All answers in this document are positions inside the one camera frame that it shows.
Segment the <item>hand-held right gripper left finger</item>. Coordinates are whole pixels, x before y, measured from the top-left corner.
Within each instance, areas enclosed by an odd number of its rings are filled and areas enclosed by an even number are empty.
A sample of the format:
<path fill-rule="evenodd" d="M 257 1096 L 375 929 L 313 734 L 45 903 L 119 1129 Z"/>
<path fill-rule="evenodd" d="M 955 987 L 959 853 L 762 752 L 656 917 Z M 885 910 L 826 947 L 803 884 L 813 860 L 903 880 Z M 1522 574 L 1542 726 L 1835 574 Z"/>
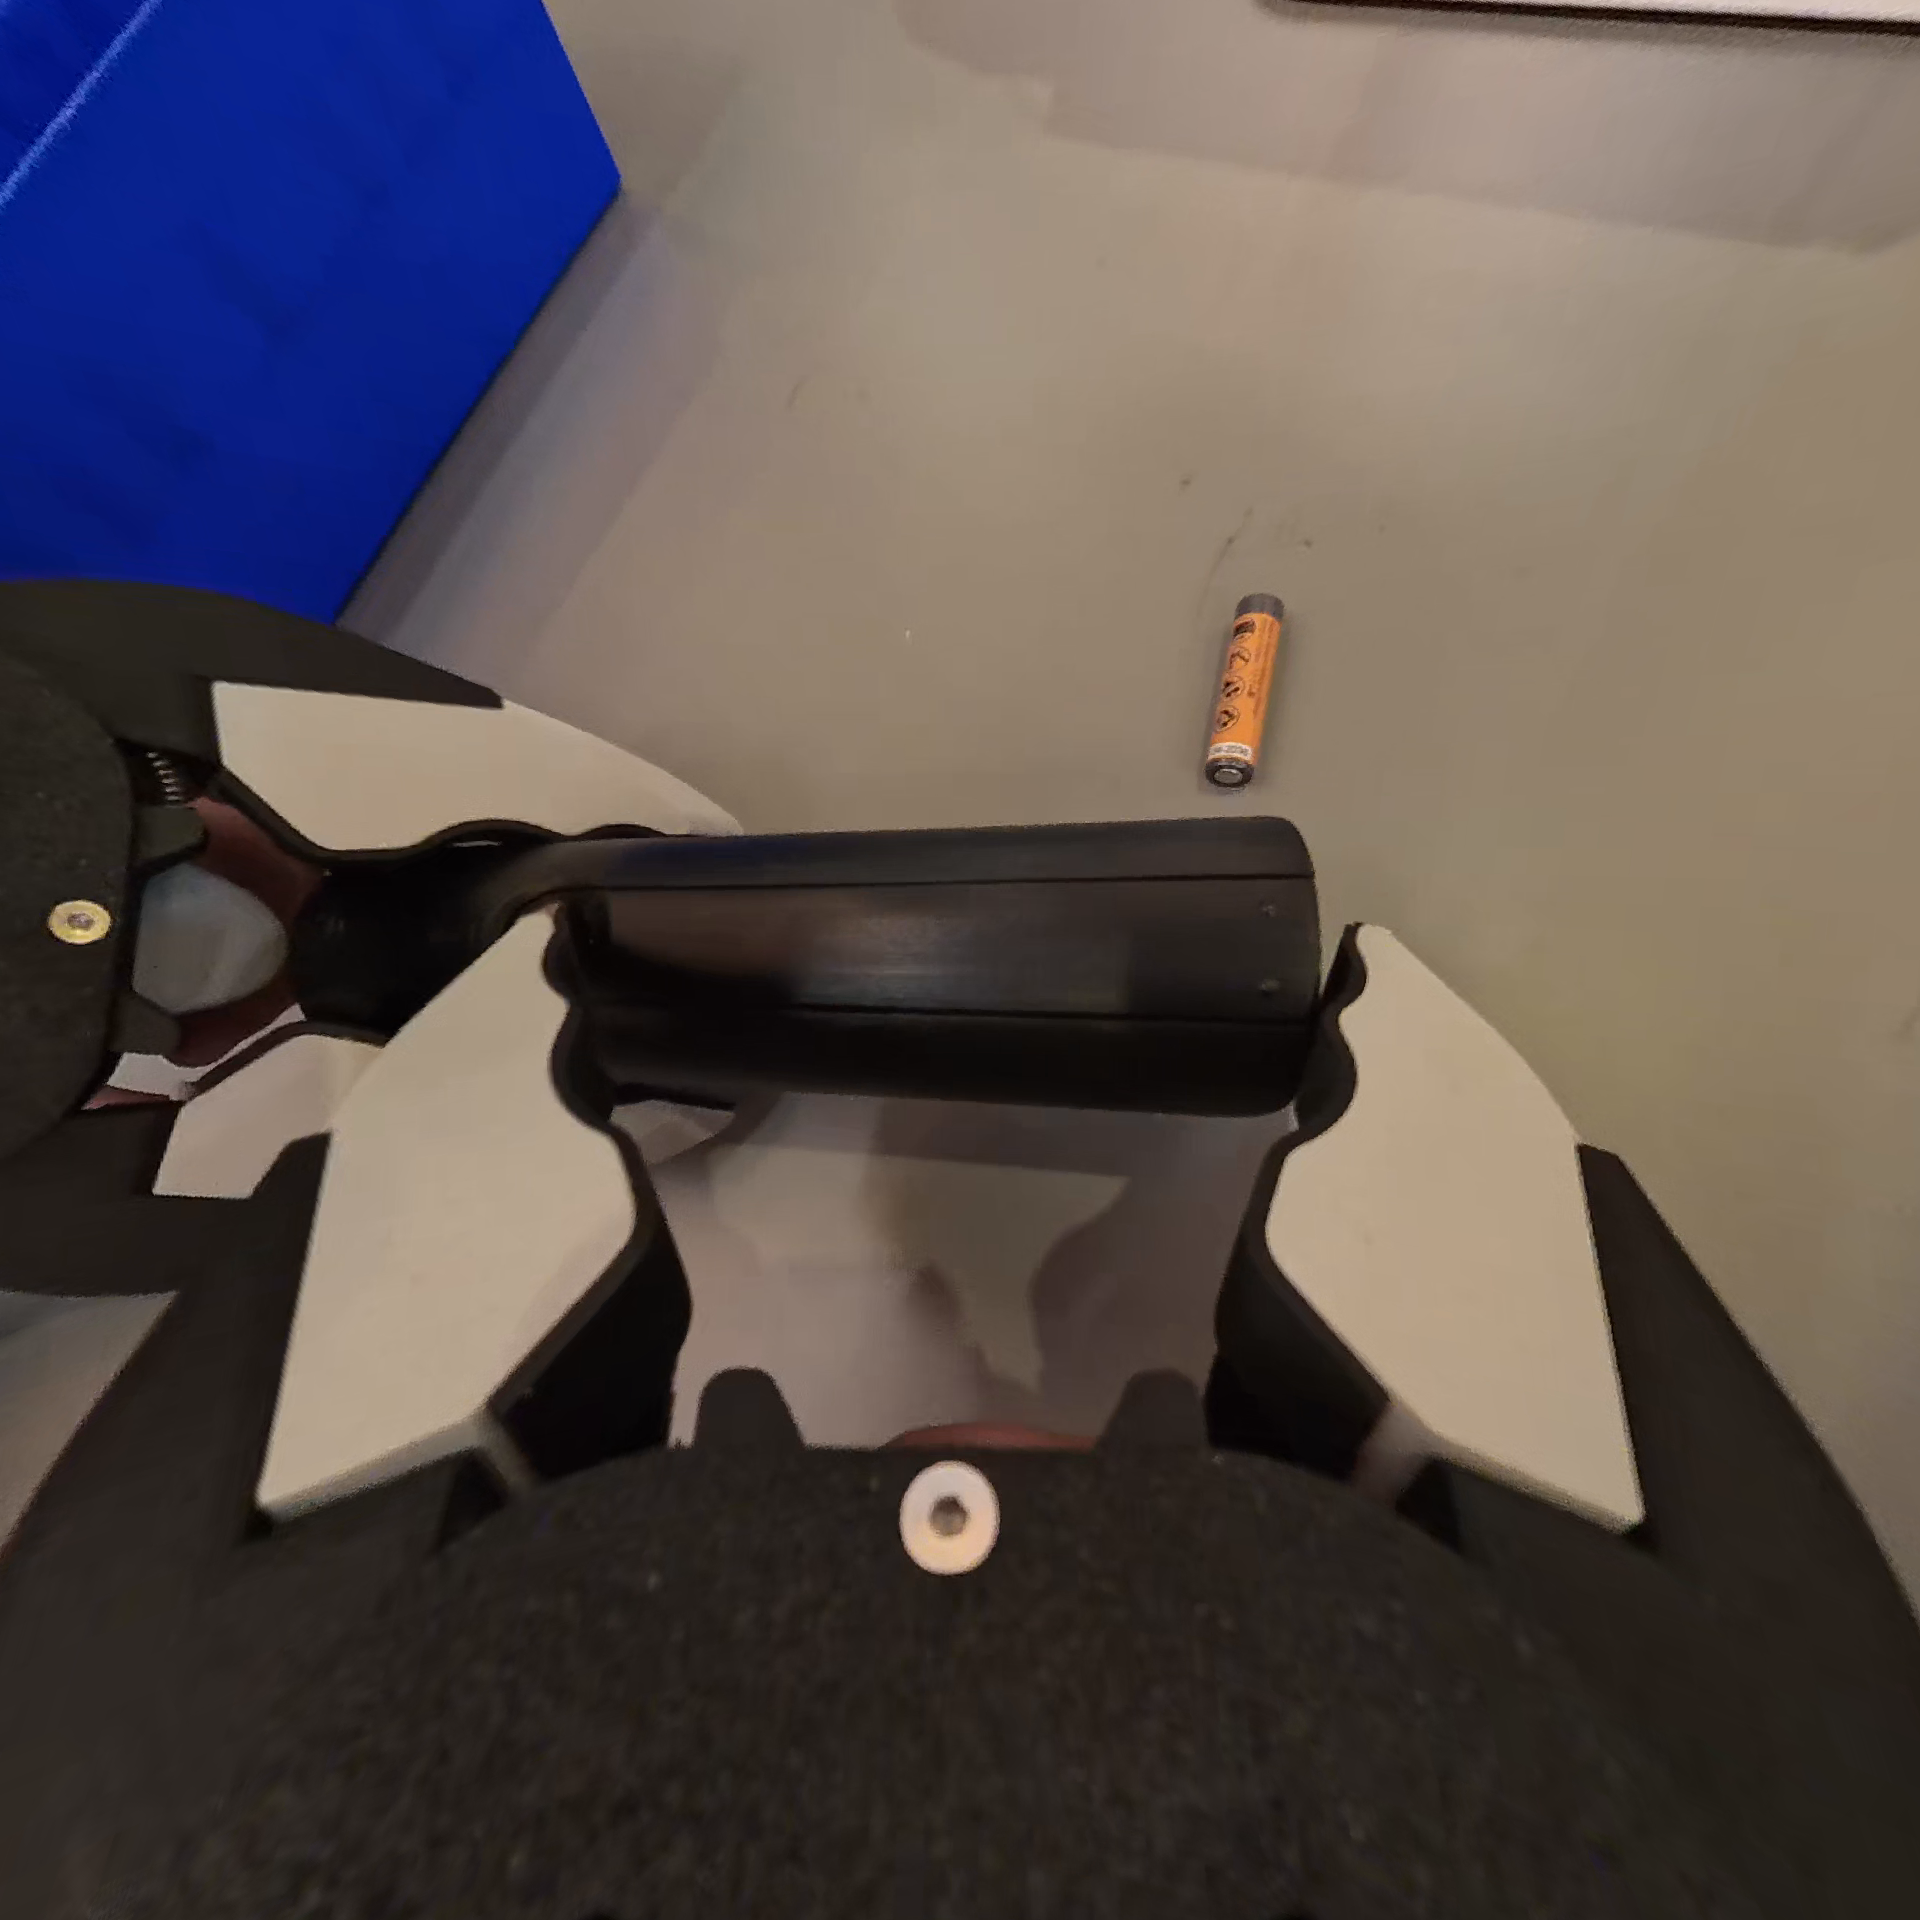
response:
<path fill-rule="evenodd" d="M 567 964 L 556 907 L 515 919 L 330 1122 L 253 1484 L 267 1520 L 465 1454 L 517 1487 L 666 1442 L 686 1270 Z"/>

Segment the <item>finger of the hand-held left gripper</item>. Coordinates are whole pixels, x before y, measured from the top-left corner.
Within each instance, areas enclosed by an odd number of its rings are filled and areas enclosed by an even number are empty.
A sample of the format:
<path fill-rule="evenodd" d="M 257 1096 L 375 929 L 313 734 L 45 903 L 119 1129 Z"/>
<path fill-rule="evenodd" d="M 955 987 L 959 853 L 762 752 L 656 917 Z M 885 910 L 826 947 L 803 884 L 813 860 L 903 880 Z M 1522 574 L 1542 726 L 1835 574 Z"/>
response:
<path fill-rule="evenodd" d="M 517 703 L 210 683 L 207 706 L 207 777 L 313 863 L 493 829 L 739 833 L 735 813 L 656 763 Z"/>
<path fill-rule="evenodd" d="M 337 1122 L 382 1042 L 279 1024 L 179 1104 L 152 1179 L 157 1197 L 245 1200 L 300 1139 Z"/>

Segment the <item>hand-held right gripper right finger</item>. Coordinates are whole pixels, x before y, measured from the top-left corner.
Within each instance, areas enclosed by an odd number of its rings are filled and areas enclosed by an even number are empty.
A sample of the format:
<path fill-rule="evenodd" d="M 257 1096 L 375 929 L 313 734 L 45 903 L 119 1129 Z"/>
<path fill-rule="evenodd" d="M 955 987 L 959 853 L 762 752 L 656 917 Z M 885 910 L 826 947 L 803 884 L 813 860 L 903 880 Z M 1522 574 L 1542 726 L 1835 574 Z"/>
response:
<path fill-rule="evenodd" d="M 1460 1466 L 1635 1532 L 1579 1139 L 1522 1054 L 1355 922 L 1289 1124 L 1219 1282 L 1210 1439 L 1382 1502 Z"/>

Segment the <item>black remote control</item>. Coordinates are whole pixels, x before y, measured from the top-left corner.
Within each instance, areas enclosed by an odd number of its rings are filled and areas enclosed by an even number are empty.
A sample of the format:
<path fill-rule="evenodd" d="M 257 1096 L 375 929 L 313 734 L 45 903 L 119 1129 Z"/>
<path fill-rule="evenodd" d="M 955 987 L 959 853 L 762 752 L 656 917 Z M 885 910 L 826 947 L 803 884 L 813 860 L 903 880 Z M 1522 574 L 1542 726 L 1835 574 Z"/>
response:
<path fill-rule="evenodd" d="M 453 829 L 333 860 L 290 982 L 397 1037 L 517 919 L 625 1096 L 1253 1117 L 1302 1077 L 1320 900 L 1277 817 L 843 833 Z"/>

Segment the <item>orange battery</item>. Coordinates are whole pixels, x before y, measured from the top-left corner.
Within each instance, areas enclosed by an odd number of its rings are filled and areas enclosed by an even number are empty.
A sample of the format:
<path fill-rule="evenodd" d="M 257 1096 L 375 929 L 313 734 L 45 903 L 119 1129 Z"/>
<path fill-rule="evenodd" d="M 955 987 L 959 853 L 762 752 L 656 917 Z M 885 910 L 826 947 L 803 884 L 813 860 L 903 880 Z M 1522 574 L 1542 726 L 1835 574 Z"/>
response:
<path fill-rule="evenodd" d="M 1239 794 L 1256 780 L 1283 657 L 1283 622 L 1279 594 L 1250 592 L 1233 604 L 1202 744 L 1202 780 L 1215 790 Z"/>

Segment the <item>grey desk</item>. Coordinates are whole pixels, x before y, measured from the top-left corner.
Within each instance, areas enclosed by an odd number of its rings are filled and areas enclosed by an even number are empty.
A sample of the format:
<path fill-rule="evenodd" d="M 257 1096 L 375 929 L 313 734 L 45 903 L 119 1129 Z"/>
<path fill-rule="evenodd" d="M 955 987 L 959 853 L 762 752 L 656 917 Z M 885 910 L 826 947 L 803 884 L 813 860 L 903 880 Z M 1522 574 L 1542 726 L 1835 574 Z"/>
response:
<path fill-rule="evenodd" d="M 749 829 L 1250 807 L 1916 1584 L 1916 37 L 549 3 L 620 189 L 337 613 Z"/>

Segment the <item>blue plastic bin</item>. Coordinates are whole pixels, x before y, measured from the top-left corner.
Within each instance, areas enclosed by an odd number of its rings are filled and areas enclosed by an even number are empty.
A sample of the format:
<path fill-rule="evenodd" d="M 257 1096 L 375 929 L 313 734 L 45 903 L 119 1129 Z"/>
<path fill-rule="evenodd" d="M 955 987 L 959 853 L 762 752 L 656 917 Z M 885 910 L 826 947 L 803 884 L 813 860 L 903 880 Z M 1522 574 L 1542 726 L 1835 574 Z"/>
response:
<path fill-rule="evenodd" d="M 617 189 L 546 3 L 5 3 L 2 580 L 337 616 Z"/>

